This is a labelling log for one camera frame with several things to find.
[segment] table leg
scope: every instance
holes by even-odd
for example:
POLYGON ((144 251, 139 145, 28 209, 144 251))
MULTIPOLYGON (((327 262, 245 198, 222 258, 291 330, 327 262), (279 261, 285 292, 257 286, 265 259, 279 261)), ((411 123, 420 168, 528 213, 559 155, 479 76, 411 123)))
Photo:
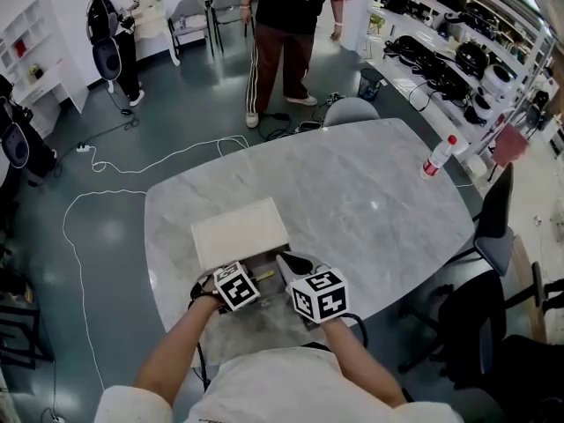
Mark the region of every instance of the table leg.
POLYGON ((176 51, 174 49, 173 35, 170 33, 168 26, 163 30, 163 34, 165 35, 165 38, 167 38, 170 59, 173 60, 173 64, 175 66, 180 66, 180 60, 176 57, 176 51))

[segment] trash bin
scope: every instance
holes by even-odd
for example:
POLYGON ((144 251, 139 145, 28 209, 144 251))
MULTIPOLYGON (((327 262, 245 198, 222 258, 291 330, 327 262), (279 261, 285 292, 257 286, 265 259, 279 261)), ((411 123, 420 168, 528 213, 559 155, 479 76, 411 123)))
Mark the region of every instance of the trash bin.
POLYGON ((374 100, 380 89, 380 74, 374 69, 360 71, 359 97, 374 100))

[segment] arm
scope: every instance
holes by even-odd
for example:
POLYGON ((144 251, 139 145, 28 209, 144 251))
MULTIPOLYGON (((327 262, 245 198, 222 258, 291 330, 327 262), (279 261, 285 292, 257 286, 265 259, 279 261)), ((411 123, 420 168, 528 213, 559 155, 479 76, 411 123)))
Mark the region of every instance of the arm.
POLYGON ((241 0, 241 20, 243 23, 248 24, 250 22, 250 1, 251 0, 241 0))
POLYGON ((335 318, 321 327, 346 379, 390 407, 406 403, 394 377, 364 349, 343 320, 335 318))
POLYGON ((333 10, 333 18, 335 18, 335 28, 331 39, 338 41, 343 31, 343 0, 331 0, 331 9, 333 10))
POLYGON ((189 371, 197 342, 218 306, 219 302, 211 296, 196 299, 145 361, 133 386, 156 393, 172 407, 189 371))

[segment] white cable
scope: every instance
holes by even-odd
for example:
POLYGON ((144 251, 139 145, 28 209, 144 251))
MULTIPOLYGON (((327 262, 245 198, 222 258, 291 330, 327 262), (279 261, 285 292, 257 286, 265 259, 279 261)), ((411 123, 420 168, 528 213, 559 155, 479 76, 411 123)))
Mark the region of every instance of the white cable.
MULTIPOLYGON (((209 144, 212 144, 212 143, 217 144, 219 155, 221 157, 223 157, 223 153, 221 152, 221 148, 220 148, 220 144, 221 144, 222 141, 234 141, 235 143, 240 145, 242 148, 249 148, 249 142, 247 141, 247 139, 245 137, 243 137, 241 135, 236 135, 236 136, 232 136, 232 137, 223 137, 223 138, 220 138, 220 139, 214 139, 213 141, 205 141, 203 143, 197 143, 197 144, 191 145, 190 147, 187 147, 186 149, 182 149, 181 151, 170 153, 169 155, 167 155, 162 160, 156 161, 156 162, 152 163, 151 165, 149 165, 148 167, 144 167, 143 169, 141 169, 139 171, 122 171, 116 165, 114 165, 113 163, 111 163, 109 161, 94 162, 94 157, 96 156, 96 148, 94 146, 90 146, 90 149, 94 150, 94 154, 92 156, 92 169, 93 169, 94 172, 99 173, 99 172, 102 172, 104 169, 106 169, 107 165, 110 165, 117 172, 119 172, 121 174, 140 174, 140 173, 146 171, 147 169, 149 169, 150 167, 153 167, 153 166, 158 165, 159 163, 162 163, 163 161, 169 159, 170 157, 176 155, 177 153, 187 152, 190 149, 192 149, 193 147, 197 147, 199 145, 209 145, 209 144), (102 165, 102 168, 96 169, 95 167, 98 166, 98 165, 102 165)), ((71 211, 72 206, 81 197, 87 197, 87 196, 92 196, 92 195, 100 196, 100 195, 103 195, 103 194, 120 194, 120 193, 142 194, 142 195, 147 194, 146 191, 135 191, 135 190, 130 190, 130 189, 118 189, 118 190, 106 189, 105 191, 90 191, 88 193, 83 193, 83 194, 76 196, 75 199, 70 203, 69 207, 67 208, 67 210, 66 210, 66 212, 64 213, 64 216, 63 216, 63 235, 64 235, 65 240, 72 246, 72 251, 73 251, 74 256, 75 256, 75 258, 77 259, 77 262, 78 262, 78 276, 80 278, 80 288, 82 290, 82 314, 85 318, 86 338, 88 339, 88 344, 90 346, 90 351, 92 352, 92 358, 93 358, 93 361, 94 361, 94 366, 96 367, 96 373, 98 374, 98 378, 100 379, 100 385, 102 386, 102 390, 105 390, 106 387, 104 385, 104 380, 102 379, 100 368, 98 366, 98 361, 96 360, 96 352, 94 351, 94 346, 93 346, 92 340, 90 338, 90 331, 88 329, 88 317, 86 316, 86 307, 85 307, 85 285, 84 285, 84 281, 83 281, 83 277, 82 277, 82 263, 80 262, 80 258, 78 257, 76 245, 67 236, 67 233, 66 233, 66 230, 65 230, 65 225, 66 225, 66 221, 67 221, 67 216, 68 216, 69 212, 71 211)))
POLYGON ((217 144, 219 155, 221 157, 223 157, 223 153, 221 152, 221 148, 219 146, 222 141, 234 141, 235 143, 240 145, 243 149, 249 148, 249 142, 247 141, 247 139, 244 136, 235 135, 233 137, 223 137, 223 138, 220 138, 220 139, 214 139, 212 141, 204 141, 202 143, 196 143, 194 145, 191 145, 190 147, 187 147, 186 149, 182 149, 181 151, 169 153, 165 158, 163 158, 159 161, 155 161, 151 165, 144 167, 143 169, 140 169, 138 171, 122 171, 119 167, 117 167, 111 161, 94 161, 94 158, 96 157, 96 148, 94 146, 90 146, 90 149, 94 150, 94 154, 92 156, 92 170, 95 173, 101 173, 104 169, 106 169, 107 166, 111 166, 113 169, 115 169, 118 173, 121 173, 121 174, 141 174, 141 173, 145 172, 147 169, 149 169, 150 167, 157 166, 158 164, 162 163, 165 160, 168 160, 170 157, 173 157, 173 156, 177 155, 178 153, 187 152, 194 147, 198 147, 199 145, 210 145, 210 144, 213 144, 213 143, 217 144))

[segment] pink object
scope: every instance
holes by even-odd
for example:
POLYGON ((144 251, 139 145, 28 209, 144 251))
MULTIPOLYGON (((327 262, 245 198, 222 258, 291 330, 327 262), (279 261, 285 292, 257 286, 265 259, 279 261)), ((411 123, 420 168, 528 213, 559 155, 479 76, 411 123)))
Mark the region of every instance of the pink object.
POLYGON ((501 167, 507 166, 525 153, 529 142, 513 125, 507 124, 501 129, 495 140, 492 159, 501 167))

